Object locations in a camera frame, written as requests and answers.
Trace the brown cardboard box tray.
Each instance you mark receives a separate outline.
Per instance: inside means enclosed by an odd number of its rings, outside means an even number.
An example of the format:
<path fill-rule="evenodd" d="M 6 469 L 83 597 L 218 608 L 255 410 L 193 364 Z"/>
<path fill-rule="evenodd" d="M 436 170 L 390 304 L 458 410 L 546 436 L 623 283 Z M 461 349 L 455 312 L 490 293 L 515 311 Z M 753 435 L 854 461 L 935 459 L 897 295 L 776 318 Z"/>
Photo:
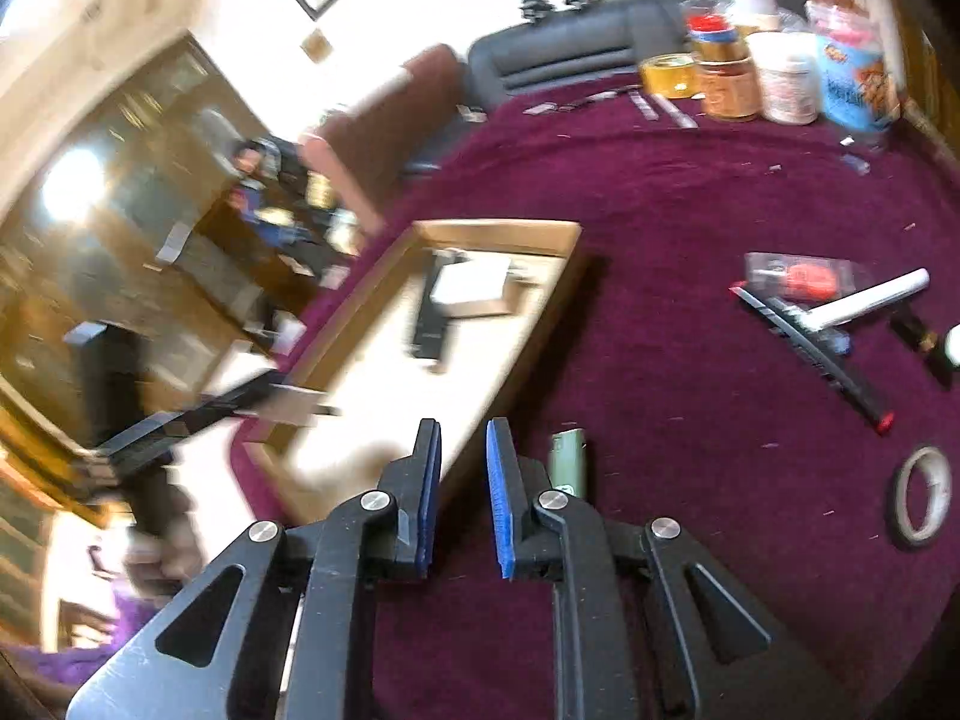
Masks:
<path fill-rule="evenodd" d="M 286 383 L 325 392 L 340 415 L 309 427 L 249 419 L 233 440 L 231 470 L 254 515 L 324 518 L 405 455 L 425 418 L 441 426 L 439 494 L 451 500 L 482 463 L 485 424 L 509 411 L 579 284 L 581 232 L 574 221 L 417 221 L 365 260 L 281 366 Z M 431 252 L 509 254 L 537 280 L 516 314 L 454 319 L 444 374 L 409 353 Z"/>

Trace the small wall plaque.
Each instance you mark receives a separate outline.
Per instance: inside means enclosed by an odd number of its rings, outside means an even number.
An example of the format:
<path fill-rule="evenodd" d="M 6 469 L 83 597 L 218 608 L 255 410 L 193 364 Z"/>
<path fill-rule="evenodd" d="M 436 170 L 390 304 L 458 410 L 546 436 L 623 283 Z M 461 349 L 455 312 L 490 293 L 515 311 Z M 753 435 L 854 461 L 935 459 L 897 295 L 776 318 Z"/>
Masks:
<path fill-rule="evenodd" d="M 332 46 L 329 39 L 324 36 L 324 32 L 320 29 L 313 29 L 308 36 L 302 39 L 301 50 L 302 54 L 306 55 L 313 64 L 320 64 L 331 55 Z"/>

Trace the black marker white caps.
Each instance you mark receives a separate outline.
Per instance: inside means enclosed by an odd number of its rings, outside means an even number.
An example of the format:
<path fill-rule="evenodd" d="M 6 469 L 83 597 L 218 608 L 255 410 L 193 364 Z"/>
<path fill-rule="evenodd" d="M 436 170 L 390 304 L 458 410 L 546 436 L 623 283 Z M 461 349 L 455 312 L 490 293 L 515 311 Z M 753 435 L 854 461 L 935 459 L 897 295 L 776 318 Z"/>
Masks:
<path fill-rule="evenodd" d="M 433 341 L 434 359 L 430 371 L 433 374 L 444 374 L 448 369 L 449 346 L 455 320 L 445 305 L 435 302 L 433 309 L 436 310 L 436 338 Z"/>

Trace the white dropper bottle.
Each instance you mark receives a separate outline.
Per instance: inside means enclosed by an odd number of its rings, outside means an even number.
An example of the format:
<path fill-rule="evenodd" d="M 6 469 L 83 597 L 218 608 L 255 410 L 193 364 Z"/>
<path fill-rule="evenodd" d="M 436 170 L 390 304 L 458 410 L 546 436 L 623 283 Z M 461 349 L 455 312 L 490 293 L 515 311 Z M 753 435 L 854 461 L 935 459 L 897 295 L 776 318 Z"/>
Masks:
<path fill-rule="evenodd" d="M 942 355 L 952 369 L 960 367 L 960 325 L 954 325 L 942 337 Z"/>

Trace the green lighter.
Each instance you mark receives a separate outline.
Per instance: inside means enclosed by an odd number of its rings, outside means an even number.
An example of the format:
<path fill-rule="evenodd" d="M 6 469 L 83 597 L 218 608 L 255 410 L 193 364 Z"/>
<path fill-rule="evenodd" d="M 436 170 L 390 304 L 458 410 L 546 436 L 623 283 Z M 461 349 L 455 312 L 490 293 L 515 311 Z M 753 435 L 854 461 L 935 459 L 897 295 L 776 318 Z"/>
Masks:
<path fill-rule="evenodd" d="M 587 494 L 586 436 L 581 427 L 551 436 L 547 472 L 553 489 L 576 497 Z"/>

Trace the black lipstick tube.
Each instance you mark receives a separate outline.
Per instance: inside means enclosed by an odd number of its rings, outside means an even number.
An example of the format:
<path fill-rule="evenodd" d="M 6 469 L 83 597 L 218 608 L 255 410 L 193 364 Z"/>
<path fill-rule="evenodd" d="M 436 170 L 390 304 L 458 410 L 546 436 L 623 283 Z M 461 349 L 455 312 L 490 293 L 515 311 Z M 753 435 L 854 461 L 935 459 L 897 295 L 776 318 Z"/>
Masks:
<path fill-rule="evenodd" d="M 924 367 L 942 387 L 952 387 L 957 362 L 949 356 L 946 333 L 937 333 L 909 307 L 901 307 L 890 319 L 893 333 L 923 361 Z"/>

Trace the black pen far table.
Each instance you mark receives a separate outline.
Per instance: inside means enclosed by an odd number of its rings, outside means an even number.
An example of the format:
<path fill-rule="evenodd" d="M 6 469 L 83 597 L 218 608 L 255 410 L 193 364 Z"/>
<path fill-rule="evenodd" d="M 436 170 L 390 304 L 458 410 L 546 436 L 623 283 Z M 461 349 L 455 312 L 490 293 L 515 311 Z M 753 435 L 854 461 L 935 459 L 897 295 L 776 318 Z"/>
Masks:
<path fill-rule="evenodd" d="M 592 93 L 585 98 L 574 99 L 571 103 L 562 104 L 556 108 L 556 112 L 573 112 L 573 110 L 584 109 L 585 107 L 605 103 L 605 101 L 612 101 L 612 99 L 621 98 L 622 96 L 630 96 L 630 94 L 636 93 L 636 91 L 640 91 L 637 86 L 604 89 L 604 91 L 599 91 L 599 93 Z"/>

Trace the white marker pen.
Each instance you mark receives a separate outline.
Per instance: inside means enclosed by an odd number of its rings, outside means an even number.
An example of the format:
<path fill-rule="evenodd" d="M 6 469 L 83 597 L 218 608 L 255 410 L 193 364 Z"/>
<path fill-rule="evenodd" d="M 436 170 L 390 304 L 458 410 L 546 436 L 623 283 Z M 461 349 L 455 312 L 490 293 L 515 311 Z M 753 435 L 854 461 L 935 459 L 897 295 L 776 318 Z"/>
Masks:
<path fill-rule="evenodd" d="M 876 310 L 898 304 L 914 294 L 928 288 L 931 277 L 926 268 L 916 268 L 905 275 L 874 284 L 871 288 L 861 289 L 844 298 L 835 299 L 827 304 L 805 310 L 799 323 L 812 333 L 822 332 L 825 328 L 839 327 L 853 320 L 866 317 Z"/>

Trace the gold tin red lid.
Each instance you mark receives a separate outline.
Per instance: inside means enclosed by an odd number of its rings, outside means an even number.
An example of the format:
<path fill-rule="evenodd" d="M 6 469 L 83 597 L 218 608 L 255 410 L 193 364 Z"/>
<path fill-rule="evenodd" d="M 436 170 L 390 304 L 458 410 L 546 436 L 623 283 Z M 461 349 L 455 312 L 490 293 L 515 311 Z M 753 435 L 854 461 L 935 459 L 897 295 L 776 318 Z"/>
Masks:
<path fill-rule="evenodd" d="M 747 59 L 747 47 L 726 16 L 710 11 L 686 18 L 693 52 L 705 62 L 738 62 Z"/>

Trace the purple velvet tablecloth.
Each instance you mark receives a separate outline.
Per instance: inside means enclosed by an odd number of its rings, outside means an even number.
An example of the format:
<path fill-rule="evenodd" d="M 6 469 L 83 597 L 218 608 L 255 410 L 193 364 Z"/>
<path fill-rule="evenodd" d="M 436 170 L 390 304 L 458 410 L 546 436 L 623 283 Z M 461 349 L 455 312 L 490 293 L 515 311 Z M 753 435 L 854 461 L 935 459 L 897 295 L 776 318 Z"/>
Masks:
<path fill-rule="evenodd" d="M 843 160 L 826 125 L 647 121 L 625 99 L 568 114 L 501 107 L 412 182 L 356 264 L 420 220 L 579 224 L 586 273 L 517 395 L 517 449 L 579 424 L 604 514 L 678 520 L 828 668 L 862 718 L 958 712 L 958 525 L 899 550 L 884 502 L 914 450 L 958 452 L 958 395 L 875 317 L 854 366 L 886 436 L 732 296 L 750 250 L 926 268 L 914 303 L 958 320 L 958 163 L 908 124 Z"/>

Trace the white Xiaomi charger plug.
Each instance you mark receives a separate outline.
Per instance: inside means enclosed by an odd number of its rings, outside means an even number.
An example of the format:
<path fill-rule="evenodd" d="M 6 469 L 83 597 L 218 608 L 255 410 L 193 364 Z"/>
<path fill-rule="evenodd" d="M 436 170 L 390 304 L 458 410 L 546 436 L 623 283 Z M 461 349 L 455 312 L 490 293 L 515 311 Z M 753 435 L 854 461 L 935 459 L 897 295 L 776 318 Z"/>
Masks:
<path fill-rule="evenodd" d="M 534 275 L 516 265 L 511 255 L 475 252 L 441 266 L 430 299 L 448 319 L 511 316 L 534 286 Z"/>

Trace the white plastic tub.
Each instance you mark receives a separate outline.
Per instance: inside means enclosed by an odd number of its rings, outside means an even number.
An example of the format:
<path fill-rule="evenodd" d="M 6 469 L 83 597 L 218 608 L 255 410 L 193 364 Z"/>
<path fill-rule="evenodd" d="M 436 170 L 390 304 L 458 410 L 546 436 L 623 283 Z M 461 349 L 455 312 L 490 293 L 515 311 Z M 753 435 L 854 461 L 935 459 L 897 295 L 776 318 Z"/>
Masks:
<path fill-rule="evenodd" d="M 809 125 L 818 117 L 815 36 L 810 32 L 754 32 L 747 37 L 760 90 L 761 114 L 781 125 Z"/>

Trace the blue cartoon label jar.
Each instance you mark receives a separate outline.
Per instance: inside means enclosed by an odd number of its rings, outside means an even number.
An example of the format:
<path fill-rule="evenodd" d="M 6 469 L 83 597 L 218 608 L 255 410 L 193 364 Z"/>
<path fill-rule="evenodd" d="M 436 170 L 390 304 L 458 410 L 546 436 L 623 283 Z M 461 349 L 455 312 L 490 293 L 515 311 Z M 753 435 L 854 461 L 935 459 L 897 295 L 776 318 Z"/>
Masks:
<path fill-rule="evenodd" d="M 887 132 L 898 117 L 898 94 L 874 23 L 833 13 L 812 26 L 823 115 L 851 133 Z"/>

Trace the black leather sofa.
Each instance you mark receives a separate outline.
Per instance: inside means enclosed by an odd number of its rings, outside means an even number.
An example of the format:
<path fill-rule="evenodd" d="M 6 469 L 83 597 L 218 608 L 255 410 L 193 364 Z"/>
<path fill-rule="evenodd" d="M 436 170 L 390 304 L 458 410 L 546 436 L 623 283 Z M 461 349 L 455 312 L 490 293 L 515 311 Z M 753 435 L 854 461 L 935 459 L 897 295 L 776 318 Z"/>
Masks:
<path fill-rule="evenodd" d="M 480 37 L 467 52 L 467 88 L 493 110 L 514 96 L 635 71 L 685 41 L 680 0 L 599 0 Z"/>

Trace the yellow tape roll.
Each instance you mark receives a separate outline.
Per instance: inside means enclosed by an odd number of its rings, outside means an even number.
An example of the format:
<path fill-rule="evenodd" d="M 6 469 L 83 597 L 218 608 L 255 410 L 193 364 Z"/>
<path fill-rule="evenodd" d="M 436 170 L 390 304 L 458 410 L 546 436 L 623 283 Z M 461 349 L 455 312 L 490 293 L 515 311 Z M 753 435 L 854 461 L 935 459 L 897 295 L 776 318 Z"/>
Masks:
<path fill-rule="evenodd" d="M 667 99 L 690 99 L 700 93 L 697 62 L 692 54 L 662 54 L 638 65 L 647 93 Z"/>

